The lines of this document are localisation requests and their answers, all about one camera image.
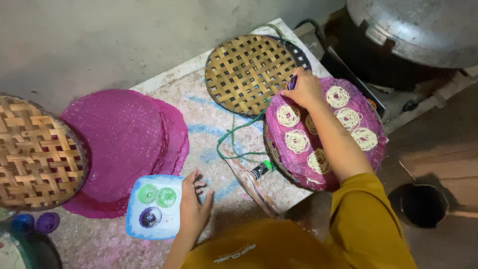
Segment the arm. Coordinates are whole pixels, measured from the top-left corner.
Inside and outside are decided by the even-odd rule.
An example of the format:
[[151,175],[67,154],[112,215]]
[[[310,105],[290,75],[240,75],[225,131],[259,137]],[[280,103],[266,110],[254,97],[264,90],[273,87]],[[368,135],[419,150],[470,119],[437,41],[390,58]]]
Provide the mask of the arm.
[[322,99],[310,71],[297,69],[294,90],[282,91],[306,108],[341,188],[332,195],[328,245],[354,268],[416,268],[383,186],[360,147]]
[[282,95],[306,108],[324,147],[330,166],[340,183],[361,173],[373,173],[369,160],[323,100],[321,86],[310,70],[296,70],[294,90],[283,90]]
[[193,249],[194,243],[207,224],[211,213],[212,194],[214,191],[210,189],[203,205],[199,204],[196,194],[201,193],[202,189],[196,190],[196,188],[206,185],[203,181],[194,183],[199,174],[200,172],[195,169],[183,180],[181,187],[182,198],[181,204],[179,205],[181,219],[179,232],[176,237],[174,237],[171,250],[163,264],[164,269],[179,268],[186,255]]

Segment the person's right hand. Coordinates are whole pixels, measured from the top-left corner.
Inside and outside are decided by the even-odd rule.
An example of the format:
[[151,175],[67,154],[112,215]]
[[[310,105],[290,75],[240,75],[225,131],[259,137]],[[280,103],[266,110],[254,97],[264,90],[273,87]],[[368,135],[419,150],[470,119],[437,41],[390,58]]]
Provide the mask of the person's right hand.
[[304,71],[303,67],[299,67],[295,74],[297,74],[295,89],[283,90],[282,95],[289,97],[307,110],[323,102],[322,86],[317,76],[312,75],[311,70]]

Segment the person's left hand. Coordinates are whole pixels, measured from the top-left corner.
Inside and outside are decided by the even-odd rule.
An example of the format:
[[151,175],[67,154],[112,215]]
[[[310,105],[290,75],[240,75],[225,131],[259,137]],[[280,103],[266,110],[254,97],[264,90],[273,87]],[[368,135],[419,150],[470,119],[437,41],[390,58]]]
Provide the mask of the person's left hand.
[[196,194],[201,193],[202,189],[196,188],[201,188],[206,185],[203,181],[194,182],[199,175],[200,172],[196,168],[183,180],[183,193],[179,205],[179,233],[194,238],[195,240],[199,237],[209,219],[212,205],[212,194],[214,192],[210,189],[206,195],[204,203],[202,205],[199,203]]

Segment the woven bamboo tray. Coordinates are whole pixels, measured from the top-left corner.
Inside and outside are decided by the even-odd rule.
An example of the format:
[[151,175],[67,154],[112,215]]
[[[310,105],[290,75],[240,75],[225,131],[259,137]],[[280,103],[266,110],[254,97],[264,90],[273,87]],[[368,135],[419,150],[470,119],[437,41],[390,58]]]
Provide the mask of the woven bamboo tray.
[[297,47],[296,45],[294,45],[292,42],[288,41],[287,39],[283,39],[281,37],[273,36],[273,35],[267,35],[267,36],[274,40],[277,40],[277,42],[285,46],[285,48],[292,55],[292,58],[294,59],[296,66],[303,67],[305,70],[312,69],[309,59],[307,59],[302,49],[300,49],[299,47]]
[[0,93],[0,206],[41,211],[57,207],[87,176],[80,141],[43,107]]
[[261,35],[248,34],[225,41],[206,61],[206,87],[223,108],[257,115],[266,101],[292,76],[295,60],[284,45]]

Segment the green cord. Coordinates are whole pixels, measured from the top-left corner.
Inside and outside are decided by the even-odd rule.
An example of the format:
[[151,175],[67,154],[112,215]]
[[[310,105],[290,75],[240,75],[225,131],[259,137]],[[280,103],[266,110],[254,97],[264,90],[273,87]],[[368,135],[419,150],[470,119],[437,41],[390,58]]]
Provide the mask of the green cord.
[[251,121],[248,121],[247,123],[241,125],[241,126],[238,126],[238,127],[235,127],[235,128],[232,128],[232,130],[226,130],[226,133],[217,141],[217,147],[216,147],[216,151],[217,153],[219,154],[219,156],[223,159],[237,159],[237,158],[240,158],[242,156],[245,156],[245,155],[262,155],[262,154],[267,154],[267,152],[247,152],[247,153],[243,153],[243,154],[237,154],[236,151],[234,150],[234,152],[237,154],[237,156],[234,156],[234,157],[226,157],[224,156],[220,151],[219,151],[219,146],[222,144],[222,142],[224,141],[224,139],[226,139],[229,135],[233,134],[236,130],[240,129],[240,128],[243,128],[243,127],[247,127],[251,124],[253,124],[254,122],[258,121],[259,118],[266,112],[266,110],[264,109],[261,113],[259,113],[259,115],[257,115],[257,117],[255,117],[253,120]]
[[289,41],[290,43],[292,43],[292,44],[294,44],[295,46],[297,46],[297,44],[296,44],[294,41],[287,39],[287,38],[285,37],[284,33],[282,33],[282,31],[281,31],[277,26],[275,26],[274,24],[268,23],[268,24],[264,24],[263,26],[269,26],[269,27],[271,27],[272,29],[275,30],[275,32],[277,33],[277,35],[278,35],[280,38],[282,38],[282,39],[285,40],[285,41]]
[[[236,114],[233,113],[233,114],[232,114],[232,129],[233,129],[233,130],[234,130],[234,124],[235,124],[235,122],[236,122]],[[234,153],[239,156],[240,154],[237,153],[236,148],[234,147],[234,132],[231,133],[231,145],[232,145],[232,150],[234,151]],[[246,161],[252,162],[252,163],[261,163],[261,162],[259,162],[259,161],[255,161],[255,160],[251,160],[251,159],[249,159],[249,158],[246,158],[246,157],[244,157],[244,156],[242,156],[242,157],[240,157],[240,158],[242,158],[242,159],[244,159],[244,160],[246,160]]]

